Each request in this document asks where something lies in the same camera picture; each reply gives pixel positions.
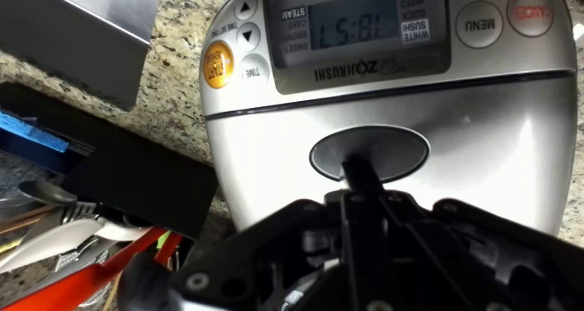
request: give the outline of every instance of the rice cooker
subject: rice cooker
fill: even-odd
[[[422,207],[452,197],[553,234],[576,69],[564,0],[228,0],[200,87],[239,230],[323,201],[365,157]]]

